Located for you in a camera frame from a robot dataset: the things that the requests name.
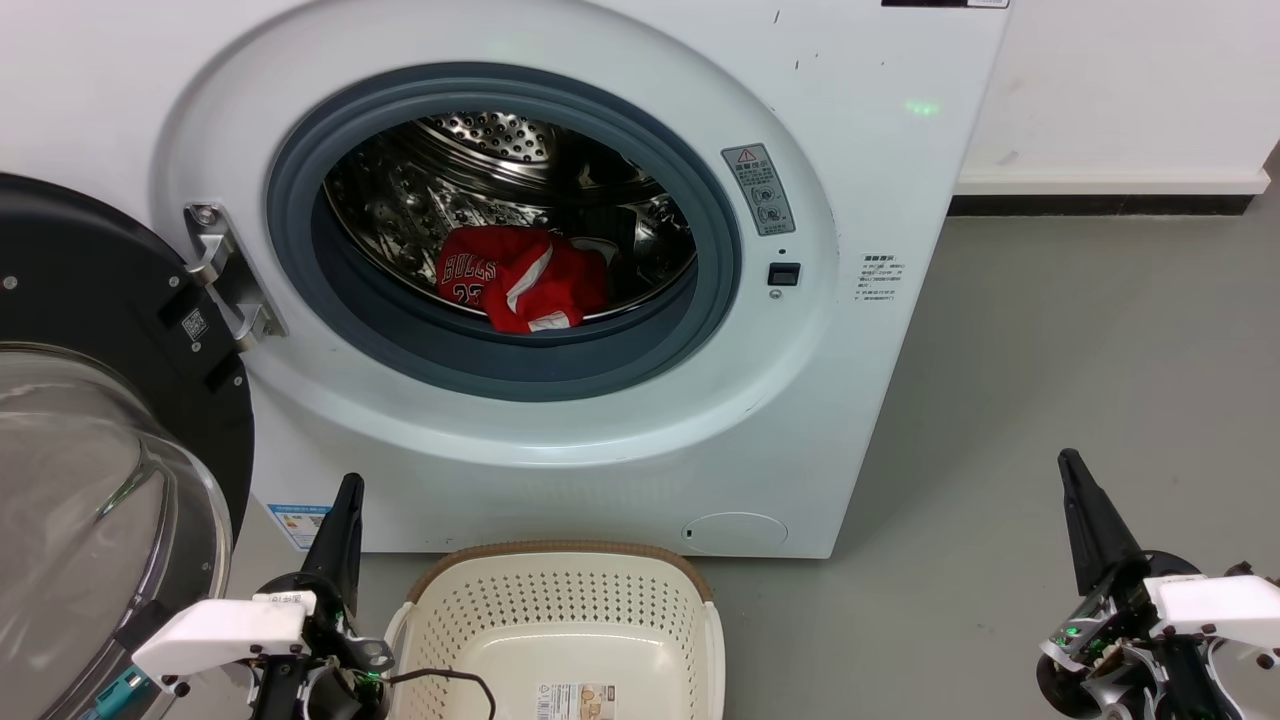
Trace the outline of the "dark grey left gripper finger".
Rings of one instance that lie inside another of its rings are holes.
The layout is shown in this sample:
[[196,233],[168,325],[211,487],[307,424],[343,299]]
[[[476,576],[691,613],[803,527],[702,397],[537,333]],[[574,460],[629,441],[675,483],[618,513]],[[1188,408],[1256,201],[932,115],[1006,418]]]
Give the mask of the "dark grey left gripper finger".
[[319,603],[355,612],[358,606],[358,574],[364,537],[365,480],[358,473],[342,478],[329,512],[300,570],[300,587],[317,596]]

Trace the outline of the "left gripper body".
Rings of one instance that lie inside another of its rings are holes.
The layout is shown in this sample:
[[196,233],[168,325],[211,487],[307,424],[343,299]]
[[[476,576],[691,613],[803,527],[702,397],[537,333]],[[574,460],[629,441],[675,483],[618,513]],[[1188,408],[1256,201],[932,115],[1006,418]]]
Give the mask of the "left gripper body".
[[358,573],[337,577],[296,571],[261,591],[310,591],[315,610],[303,620],[301,641],[279,653],[255,651],[250,701],[252,719],[385,719],[389,691],[355,629]]

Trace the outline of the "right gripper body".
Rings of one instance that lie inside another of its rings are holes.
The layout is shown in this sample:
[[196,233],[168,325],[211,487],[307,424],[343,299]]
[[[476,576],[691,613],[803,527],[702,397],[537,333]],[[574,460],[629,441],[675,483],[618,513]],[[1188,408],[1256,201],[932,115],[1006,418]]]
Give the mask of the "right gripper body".
[[1160,551],[1093,573],[1082,603],[1041,646],[1036,682],[1046,702],[1070,719],[1233,717],[1211,667],[1219,641],[1170,629],[1147,585],[1194,575]]

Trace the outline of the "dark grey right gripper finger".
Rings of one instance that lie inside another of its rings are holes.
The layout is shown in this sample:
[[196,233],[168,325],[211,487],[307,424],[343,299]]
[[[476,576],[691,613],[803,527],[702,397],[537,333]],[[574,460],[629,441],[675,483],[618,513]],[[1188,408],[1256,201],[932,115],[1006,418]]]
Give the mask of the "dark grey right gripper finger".
[[1137,597],[1149,571],[1144,550],[1076,450],[1061,450],[1057,465],[1079,594]]

